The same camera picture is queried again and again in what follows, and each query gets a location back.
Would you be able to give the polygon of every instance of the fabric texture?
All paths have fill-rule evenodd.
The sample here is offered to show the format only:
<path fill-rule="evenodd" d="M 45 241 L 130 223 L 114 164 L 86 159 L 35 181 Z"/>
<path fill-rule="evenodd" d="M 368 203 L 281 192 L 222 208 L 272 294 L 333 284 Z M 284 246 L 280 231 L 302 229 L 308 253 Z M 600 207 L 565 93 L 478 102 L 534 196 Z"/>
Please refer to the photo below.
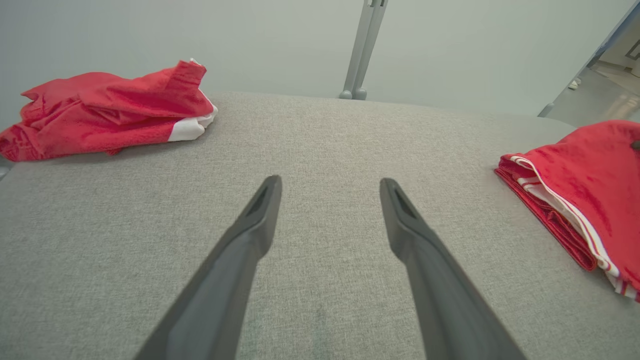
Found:
<path fill-rule="evenodd" d="M 635 359 L 640 306 L 493 173 L 552 119 L 220 93 L 200 138 L 18 163 L 0 181 L 0 358 L 133 358 L 266 176 L 283 193 L 237 359 L 424 359 L 387 240 L 403 187 L 529 360 Z"/>
<path fill-rule="evenodd" d="M 640 302 L 640 124 L 584 126 L 554 145 L 501 157 L 496 173 L 586 270 Z"/>
<path fill-rule="evenodd" d="M 206 72 L 192 59 L 131 80 L 89 72 L 36 86 L 22 93 L 31 100 L 22 122 L 0 133 L 0 154 L 11 161 L 114 155 L 133 145 L 195 139 L 216 111 L 198 88 Z"/>

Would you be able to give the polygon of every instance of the gray fabric surface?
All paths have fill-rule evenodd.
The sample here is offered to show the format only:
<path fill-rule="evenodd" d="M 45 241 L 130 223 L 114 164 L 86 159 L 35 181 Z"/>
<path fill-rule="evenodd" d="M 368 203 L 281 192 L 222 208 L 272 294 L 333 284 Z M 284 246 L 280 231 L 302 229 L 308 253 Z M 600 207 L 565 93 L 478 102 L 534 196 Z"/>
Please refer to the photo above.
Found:
<path fill-rule="evenodd" d="M 284 192 L 237 358 L 423 359 L 378 182 L 396 179 L 529 359 L 637 359 L 640 306 L 493 174 L 551 119 L 214 94 L 192 142 L 19 163 L 0 182 L 0 358 L 130 359 L 268 175 Z"/>

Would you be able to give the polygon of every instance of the gray upholstered bed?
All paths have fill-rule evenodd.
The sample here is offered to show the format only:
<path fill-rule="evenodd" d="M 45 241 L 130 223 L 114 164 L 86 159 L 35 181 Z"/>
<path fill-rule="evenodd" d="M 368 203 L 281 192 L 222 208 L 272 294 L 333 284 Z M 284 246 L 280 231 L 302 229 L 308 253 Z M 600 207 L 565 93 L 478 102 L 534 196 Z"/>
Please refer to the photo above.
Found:
<path fill-rule="evenodd" d="M 640 305 L 583 271 L 494 175 L 556 120 L 222 93 L 192 142 L 19 163 L 0 181 L 0 358 L 130 359 L 261 181 L 284 192 L 239 359 L 423 359 L 382 177 L 529 359 L 637 359 Z"/>

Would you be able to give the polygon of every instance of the doorway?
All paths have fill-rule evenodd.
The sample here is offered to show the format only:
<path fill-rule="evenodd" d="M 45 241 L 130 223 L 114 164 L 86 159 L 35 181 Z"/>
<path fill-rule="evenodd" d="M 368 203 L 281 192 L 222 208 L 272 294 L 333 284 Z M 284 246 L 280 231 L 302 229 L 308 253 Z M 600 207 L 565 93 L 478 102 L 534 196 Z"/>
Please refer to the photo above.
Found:
<path fill-rule="evenodd" d="M 639 13 L 636 3 L 545 117 L 574 126 L 609 119 L 640 122 Z"/>

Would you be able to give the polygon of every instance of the gray metal pole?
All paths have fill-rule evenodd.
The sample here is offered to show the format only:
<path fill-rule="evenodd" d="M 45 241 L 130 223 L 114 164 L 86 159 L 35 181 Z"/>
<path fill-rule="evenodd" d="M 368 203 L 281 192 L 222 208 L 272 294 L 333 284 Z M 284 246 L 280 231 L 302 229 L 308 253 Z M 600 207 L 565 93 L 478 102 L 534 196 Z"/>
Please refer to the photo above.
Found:
<path fill-rule="evenodd" d="M 339 95 L 341 99 L 365 100 L 367 98 L 367 90 L 362 88 L 362 83 L 367 73 L 387 3 L 388 0 L 364 0 L 347 78 Z"/>

